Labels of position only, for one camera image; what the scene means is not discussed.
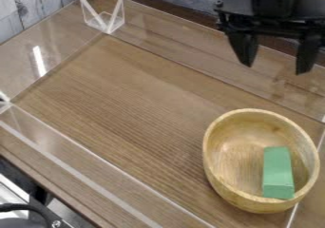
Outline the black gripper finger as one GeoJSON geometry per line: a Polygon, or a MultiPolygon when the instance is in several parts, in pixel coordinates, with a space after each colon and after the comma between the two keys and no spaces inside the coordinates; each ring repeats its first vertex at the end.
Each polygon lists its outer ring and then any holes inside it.
{"type": "Polygon", "coordinates": [[[296,74],[301,75],[313,69],[317,54],[322,48],[322,36],[316,33],[309,33],[301,40],[297,50],[296,74]]]}
{"type": "Polygon", "coordinates": [[[252,31],[230,31],[227,38],[239,62],[250,67],[260,48],[257,34],[252,31]]]}

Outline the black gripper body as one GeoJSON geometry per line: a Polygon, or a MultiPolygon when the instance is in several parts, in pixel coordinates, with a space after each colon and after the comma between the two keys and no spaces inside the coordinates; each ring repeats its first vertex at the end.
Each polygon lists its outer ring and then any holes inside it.
{"type": "Polygon", "coordinates": [[[302,40],[316,33],[325,41],[325,0],[219,0],[218,29],[302,40]]]}

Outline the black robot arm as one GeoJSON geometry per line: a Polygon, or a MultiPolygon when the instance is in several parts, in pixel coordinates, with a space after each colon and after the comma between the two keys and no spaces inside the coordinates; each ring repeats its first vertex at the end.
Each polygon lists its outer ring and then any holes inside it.
{"type": "Polygon", "coordinates": [[[261,35],[296,39],[296,74],[313,70],[325,48],[325,0],[218,0],[217,28],[226,34],[239,62],[250,67],[261,35]]]}

